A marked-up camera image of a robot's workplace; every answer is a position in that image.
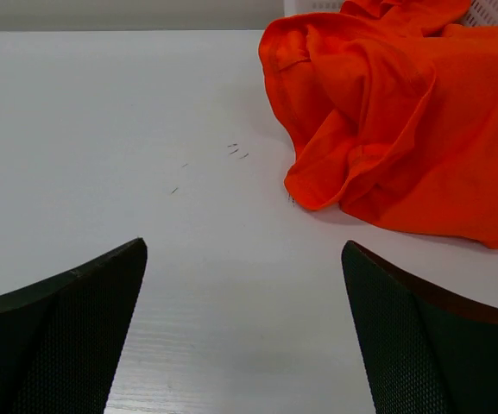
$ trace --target white tabletop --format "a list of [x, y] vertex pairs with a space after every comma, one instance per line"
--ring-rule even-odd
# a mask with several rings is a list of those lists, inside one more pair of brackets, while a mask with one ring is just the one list
[[107, 414], [373, 413], [348, 239], [498, 306], [498, 252], [289, 200], [261, 35], [0, 34], [0, 293], [149, 247]]

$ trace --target crumpled fabric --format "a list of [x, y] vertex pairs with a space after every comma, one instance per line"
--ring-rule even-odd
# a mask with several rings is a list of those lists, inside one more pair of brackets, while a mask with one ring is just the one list
[[498, 27], [470, 0], [347, 0], [272, 22], [259, 48], [309, 210], [498, 248]]

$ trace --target orange shirt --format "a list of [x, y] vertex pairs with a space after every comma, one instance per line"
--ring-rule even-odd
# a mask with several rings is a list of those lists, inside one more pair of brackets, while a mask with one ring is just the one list
[[273, 22], [260, 57], [285, 186], [385, 229], [498, 248], [498, 28], [470, 0], [352, 0]]

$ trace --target white wall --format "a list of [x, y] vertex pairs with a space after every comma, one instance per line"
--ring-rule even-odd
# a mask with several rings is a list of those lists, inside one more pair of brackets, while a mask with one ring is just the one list
[[282, 0], [0, 0], [0, 30], [264, 28]]

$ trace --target plastic crate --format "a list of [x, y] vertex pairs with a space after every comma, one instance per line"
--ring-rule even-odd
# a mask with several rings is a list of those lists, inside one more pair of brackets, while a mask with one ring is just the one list
[[[284, 0], [285, 16], [312, 12], [338, 12], [343, 1]], [[498, 0], [473, 0], [462, 19], [465, 26], [498, 26]]]

